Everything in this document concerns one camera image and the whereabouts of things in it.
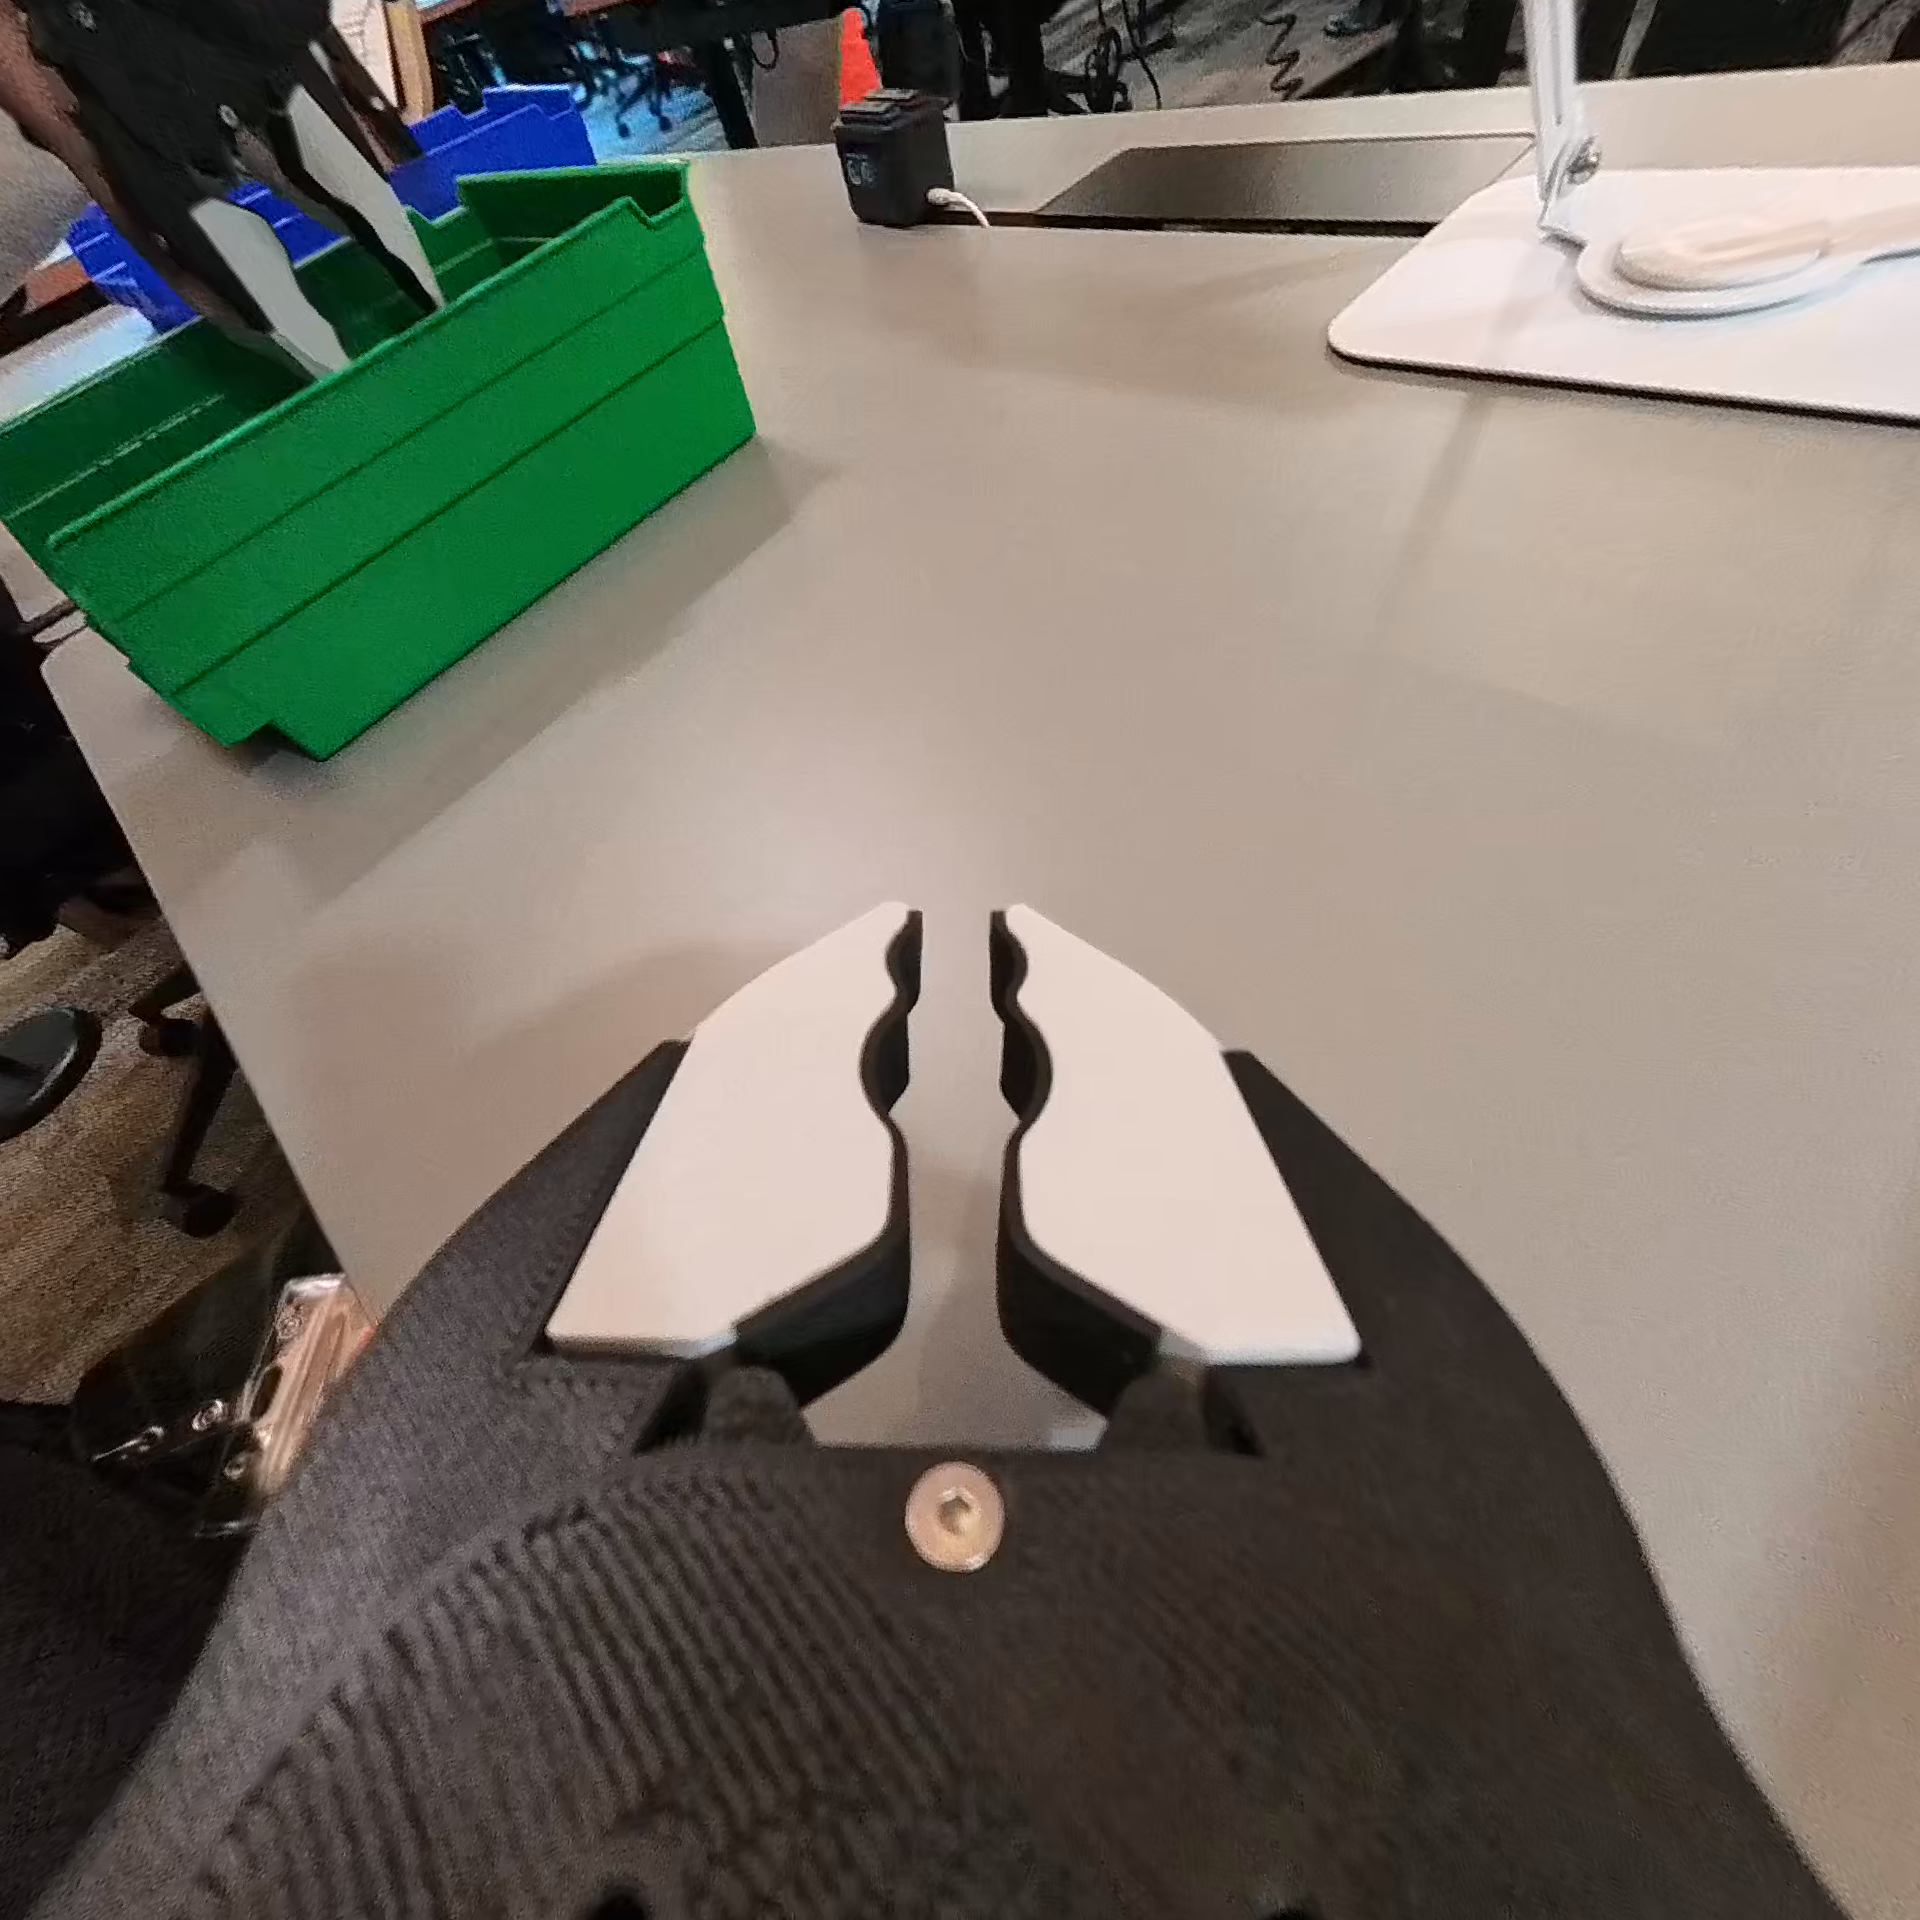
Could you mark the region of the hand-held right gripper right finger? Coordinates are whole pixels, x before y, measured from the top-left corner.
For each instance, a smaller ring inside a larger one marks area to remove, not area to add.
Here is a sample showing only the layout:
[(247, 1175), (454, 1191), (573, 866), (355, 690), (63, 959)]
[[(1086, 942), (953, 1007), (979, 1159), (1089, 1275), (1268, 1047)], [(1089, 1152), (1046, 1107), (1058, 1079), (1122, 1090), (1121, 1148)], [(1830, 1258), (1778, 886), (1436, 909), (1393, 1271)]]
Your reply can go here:
[(1111, 1420), (1173, 1372), (1333, 1370), (1361, 1333), (1230, 1052), (1026, 902), (993, 915), (997, 1311), (1014, 1356)]

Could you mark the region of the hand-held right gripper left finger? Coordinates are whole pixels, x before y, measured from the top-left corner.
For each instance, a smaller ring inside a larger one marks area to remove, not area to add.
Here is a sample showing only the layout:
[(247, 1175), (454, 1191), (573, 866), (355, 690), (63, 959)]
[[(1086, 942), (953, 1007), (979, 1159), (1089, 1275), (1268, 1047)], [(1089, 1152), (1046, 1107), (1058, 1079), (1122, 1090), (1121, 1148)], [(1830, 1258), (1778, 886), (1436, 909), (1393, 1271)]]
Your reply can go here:
[(894, 1343), (922, 946), (922, 911), (881, 902), (693, 1029), (547, 1318), (550, 1349), (758, 1366), (807, 1406)]

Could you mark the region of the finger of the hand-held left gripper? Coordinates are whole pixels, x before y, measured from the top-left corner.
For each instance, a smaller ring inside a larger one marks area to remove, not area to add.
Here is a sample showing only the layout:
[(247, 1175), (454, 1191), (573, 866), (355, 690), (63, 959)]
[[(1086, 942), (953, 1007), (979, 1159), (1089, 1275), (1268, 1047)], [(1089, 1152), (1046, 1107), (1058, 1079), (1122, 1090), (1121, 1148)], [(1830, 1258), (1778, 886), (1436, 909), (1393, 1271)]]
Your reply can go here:
[(282, 172), (337, 232), (349, 236), (426, 314), (445, 296), (406, 206), (327, 76), (294, 76), (282, 103)]
[(274, 227), (202, 184), (188, 190), (188, 270), (234, 324), (276, 348), (311, 378), (342, 373), (351, 356), (303, 291)]

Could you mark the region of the green plastic bin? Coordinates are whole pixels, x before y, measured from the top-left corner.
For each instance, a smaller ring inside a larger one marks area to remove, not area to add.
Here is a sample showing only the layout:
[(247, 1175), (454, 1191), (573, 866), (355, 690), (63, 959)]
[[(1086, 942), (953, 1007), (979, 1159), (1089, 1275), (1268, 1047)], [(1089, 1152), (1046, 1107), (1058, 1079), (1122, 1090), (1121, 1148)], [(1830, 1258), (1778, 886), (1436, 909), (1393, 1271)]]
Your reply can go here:
[(327, 758), (755, 434), (684, 159), (468, 175), (447, 307), (297, 267), (301, 381), (209, 323), (4, 424), (3, 514), (185, 723)]

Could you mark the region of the grey desk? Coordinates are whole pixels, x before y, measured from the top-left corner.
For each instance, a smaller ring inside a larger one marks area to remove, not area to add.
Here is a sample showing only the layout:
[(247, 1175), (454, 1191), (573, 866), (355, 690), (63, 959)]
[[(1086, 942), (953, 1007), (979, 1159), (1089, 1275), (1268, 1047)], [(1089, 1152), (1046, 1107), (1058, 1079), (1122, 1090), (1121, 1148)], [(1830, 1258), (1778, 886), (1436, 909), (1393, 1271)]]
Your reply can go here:
[(915, 1302), (1003, 1347), (987, 923), (1255, 1052), (1518, 1318), (1837, 1896), (1916, 1916), (1916, 431), (1351, 368), (1358, 236), (693, 168), (758, 437), (322, 766), (53, 686), (372, 1304), (739, 983), (923, 915)]

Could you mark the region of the clear ID badge holder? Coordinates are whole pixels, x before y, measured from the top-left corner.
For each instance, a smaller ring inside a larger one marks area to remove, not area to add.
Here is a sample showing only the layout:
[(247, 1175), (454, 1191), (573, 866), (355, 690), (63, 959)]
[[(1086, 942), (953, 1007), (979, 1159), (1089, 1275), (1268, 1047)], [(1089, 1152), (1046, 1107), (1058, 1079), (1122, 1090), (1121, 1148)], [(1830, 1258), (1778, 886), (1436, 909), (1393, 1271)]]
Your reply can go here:
[(202, 1538), (247, 1535), (371, 1334), (342, 1275), (227, 1271), (84, 1374), (73, 1442), (94, 1470), (182, 1509)]

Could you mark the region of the black charger box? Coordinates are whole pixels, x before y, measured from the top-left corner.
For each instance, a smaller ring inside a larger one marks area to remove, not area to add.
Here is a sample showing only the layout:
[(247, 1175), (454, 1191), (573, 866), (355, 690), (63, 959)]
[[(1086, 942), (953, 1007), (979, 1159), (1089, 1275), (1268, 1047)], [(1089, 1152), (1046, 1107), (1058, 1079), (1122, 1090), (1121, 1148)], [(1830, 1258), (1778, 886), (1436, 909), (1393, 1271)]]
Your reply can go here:
[(919, 227), (955, 190), (947, 108), (915, 86), (877, 86), (839, 108), (833, 144), (859, 223)]

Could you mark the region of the black office chair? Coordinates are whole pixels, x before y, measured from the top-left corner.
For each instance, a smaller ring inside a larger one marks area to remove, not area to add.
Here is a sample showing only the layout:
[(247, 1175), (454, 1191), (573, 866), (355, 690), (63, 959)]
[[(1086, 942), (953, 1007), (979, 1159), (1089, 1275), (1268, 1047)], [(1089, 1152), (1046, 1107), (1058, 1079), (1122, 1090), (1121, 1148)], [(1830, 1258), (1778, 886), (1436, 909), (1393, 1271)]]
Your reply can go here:
[[(149, 890), (102, 788), (71, 735), (43, 676), (43, 627), (3, 594), (3, 936), (4, 955), (47, 939), (78, 904), (124, 918)], [(155, 1204), (185, 1237), (209, 1239), (234, 1223), (228, 1191), (205, 1183), (197, 1162), (235, 1077), (215, 1015), (185, 1019), (177, 1005), (199, 991), (190, 967), (174, 967), (131, 1000), (139, 1044), (153, 1058), (182, 1058), (191, 1074), (166, 1143)], [(73, 1004), (4, 1021), (3, 1138), (47, 1119), (81, 1086), (105, 1042), (105, 1019)]]

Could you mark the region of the pale oval pad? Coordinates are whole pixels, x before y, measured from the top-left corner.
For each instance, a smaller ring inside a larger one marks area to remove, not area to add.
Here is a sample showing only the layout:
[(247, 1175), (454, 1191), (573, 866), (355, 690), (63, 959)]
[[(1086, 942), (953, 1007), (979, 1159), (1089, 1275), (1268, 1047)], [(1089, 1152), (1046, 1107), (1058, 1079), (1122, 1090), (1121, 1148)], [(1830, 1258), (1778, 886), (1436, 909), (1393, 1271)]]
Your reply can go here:
[(1615, 271), (1658, 292), (1724, 292), (1807, 271), (1830, 239), (1834, 223), (1817, 215), (1745, 211), (1631, 230), (1615, 247)]

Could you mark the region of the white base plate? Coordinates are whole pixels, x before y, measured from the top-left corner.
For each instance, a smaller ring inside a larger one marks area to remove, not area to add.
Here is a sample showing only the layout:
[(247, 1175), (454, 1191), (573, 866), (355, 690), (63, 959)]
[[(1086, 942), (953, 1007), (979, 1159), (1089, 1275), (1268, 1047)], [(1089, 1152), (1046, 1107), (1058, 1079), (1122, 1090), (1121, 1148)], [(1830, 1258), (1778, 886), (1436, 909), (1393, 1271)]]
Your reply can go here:
[(1916, 166), (1605, 172), (1572, 198), (1575, 239), (1538, 227), (1534, 180), (1463, 202), (1327, 327), (1361, 366), (1497, 378), (1641, 398), (1913, 424), (1916, 253), (1860, 260), (1797, 291), (1751, 286), (1758, 309), (1674, 311), (1620, 280), (1615, 251), (1644, 229), (1830, 208), (1871, 220), (1916, 204)]

